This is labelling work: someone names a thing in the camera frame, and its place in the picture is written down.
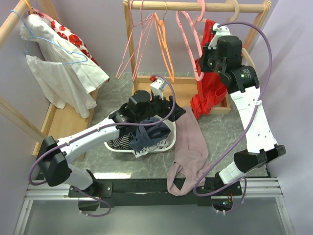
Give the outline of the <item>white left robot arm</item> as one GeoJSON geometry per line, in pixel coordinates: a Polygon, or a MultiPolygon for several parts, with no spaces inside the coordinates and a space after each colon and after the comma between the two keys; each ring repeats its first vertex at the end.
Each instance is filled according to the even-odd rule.
{"type": "Polygon", "coordinates": [[[72,161],[100,143],[114,140],[133,132],[137,127],[145,126],[144,120],[159,116],[174,122],[185,112],[176,104],[173,95],[166,99],[139,90],[128,102],[97,125],[58,140],[52,136],[45,138],[37,156],[38,166],[49,186],[67,183],[78,187],[87,197],[94,196],[98,185],[93,174],[74,167],[71,165],[72,161]]]}

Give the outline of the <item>orange plastic hanger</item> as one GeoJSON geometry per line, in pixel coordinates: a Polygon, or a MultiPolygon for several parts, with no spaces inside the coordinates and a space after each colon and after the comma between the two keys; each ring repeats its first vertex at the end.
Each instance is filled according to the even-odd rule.
{"type": "Polygon", "coordinates": [[[156,34],[159,42],[160,51],[163,57],[164,64],[172,82],[175,81],[175,70],[172,63],[170,51],[167,45],[166,26],[164,19],[160,19],[157,12],[154,13],[156,34]]]}

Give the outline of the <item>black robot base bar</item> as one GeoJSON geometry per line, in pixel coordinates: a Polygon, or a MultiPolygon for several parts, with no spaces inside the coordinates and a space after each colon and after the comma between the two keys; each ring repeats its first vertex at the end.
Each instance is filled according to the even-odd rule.
{"type": "MultiPolygon", "coordinates": [[[[198,193],[209,193],[222,187],[222,182],[216,177],[207,177],[205,184],[197,188],[198,193]]],[[[104,201],[107,201],[111,207],[115,206],[164,206],[164,205],[197,205],[212,206],[211,197],[197,197],[192,190],[184,196],[174,196],[167,190],[167,179],[97,179],[96,185],[86,191],[104,201]]],[[[240,182],[237,182],[228,188],[214,194],[213,196],[222,196],[222,198],[231,198],[231,196],[241,196],[243,188],[240,182]]],[[[85,198],[73,186],[68,191],[69,198],[79,198],[78,208],[86,212],[94,212],[99,207],[108,208],[108,206],[97,200],[85,198]]]]}

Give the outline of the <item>white perforated plastic basket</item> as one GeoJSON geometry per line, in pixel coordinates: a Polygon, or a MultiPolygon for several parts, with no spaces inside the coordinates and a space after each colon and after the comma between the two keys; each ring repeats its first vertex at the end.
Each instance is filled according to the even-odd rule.
{"type": "MultiPolygon", "coordinates": [[[[156,125],[157,124],[156,122],[159,120],[161,120],[161,117],[156,115],[156,116],[151,117],[149,119],[143,120],[141,123],[145,124],[145,126],[151,126],[151,125],[156,125]]],[[[175,144],[175,141],[176,141],[176,124],[174,122],[171,122],[168,119],[166,119],[162,122],[164,122],[171,130],[171,133],[168,135],[168,137],[166,139],[169,142],[169,146],[166,148],[166,150],[162,151],[162,152],[165,152],[165,151],[171,149],[175,144]]],[[[131,150],[115,150],[115,149],[110,148],[108,146],[107,142],[105,142],[104,145],[106,146],[106,148],[108,150],[113,151],[113,152],[132,153],[132,149],[131,150]]]]}

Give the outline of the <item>black striped tank top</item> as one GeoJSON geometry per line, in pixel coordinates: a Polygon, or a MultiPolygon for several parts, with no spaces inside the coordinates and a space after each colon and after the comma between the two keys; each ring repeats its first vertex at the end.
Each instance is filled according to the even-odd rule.
{"type": "Polygon", "coordinates": [[[107,142],[108,146],[115,150],[131,150],[130,143],[134,139],[131,133],[107,142]]]}

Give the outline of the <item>mauve tank top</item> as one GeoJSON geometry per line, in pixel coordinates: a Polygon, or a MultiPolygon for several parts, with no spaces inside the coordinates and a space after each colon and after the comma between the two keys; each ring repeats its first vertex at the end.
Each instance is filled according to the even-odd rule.
{"type": "Polygon", "coordinates": [[[169,168],[167,190],[174,196],[184,196],[207,171],[208,147],[191,107],[176,121],[175,158],[169,168]]]}

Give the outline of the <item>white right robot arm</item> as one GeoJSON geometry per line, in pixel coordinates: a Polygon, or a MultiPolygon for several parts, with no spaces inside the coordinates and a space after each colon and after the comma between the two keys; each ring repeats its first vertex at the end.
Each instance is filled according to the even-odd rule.
{"type": "Polygon", "coordinates": [[[216,174],[215,192],[225,195],[231,183],[255,168],[285,155],[286,148],[279,145],[269,127],[259,98],[261,91],[254,67],[242,64],[242,42],[237,36],[221,36],[216,46],[206,44],[200,58],[201,70],[214,72],[227,88],[236,105],[244,132],[227,150],[232,151],[246,139],[246,149],[236,152],[233,161],[216,174]]]}

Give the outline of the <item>navy blue tank top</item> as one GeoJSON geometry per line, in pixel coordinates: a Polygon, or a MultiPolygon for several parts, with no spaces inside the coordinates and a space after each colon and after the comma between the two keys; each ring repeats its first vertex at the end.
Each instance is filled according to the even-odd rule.
{"type": "Polygon", "coordinates": [[[133,139],[130,141],[130,148],[140,151],[144,147],[151,147],[167,139],[170,133],[170,128],[164,122],[151,126],[139,126],[136,131],[132,132],[133,139]]]}

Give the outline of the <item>pink wire hanger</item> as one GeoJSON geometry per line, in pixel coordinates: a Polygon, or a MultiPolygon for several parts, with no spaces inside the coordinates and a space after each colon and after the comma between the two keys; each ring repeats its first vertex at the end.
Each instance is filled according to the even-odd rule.
{"type": "Polygon", "coordinates": [[[140,64],[141,64],[141,61],[143,58],[143,54],[144,54],[144,50],[145,50],[146,44],[148,42],[151,28],[152,28],[152,24],[154,21],[153,13],[148,15],[145,19],[143,18],[143,15],[142,15],[143,3],[144,3],[144,1],[142,0],[141,4],[140,4],[140,23],[138,23],[138,25],[141,26],[141,31],[140,31],[139,42],[137,45],[137,52],[136,52],[136,56],[135,56],[135,67],[134,67],[134,71],[133,71],[133,82],[136,81],[137,72],[138,72],[138,69],[140,67],[140,64]]]}
{"type": "Polygon", "coordinates": [[[134,23],[133,20],[133,4],[134,0],[124,0],[124,13],[125,13],[125,23],[126,23],[126,30],[127,30],[127,44],[121,59],[121,63],[117,69],[115,78],[119,80],[121,78],[121,75],[125,72],[128,65],[131,66],[131,71],[133,74],[134,67],[135,67],[135,56],[137,52],[137,45],[134,44],[134,29],[136,27],[140,27],[138,23],[140,23],[140,20],[138,23],[134,23]]]}

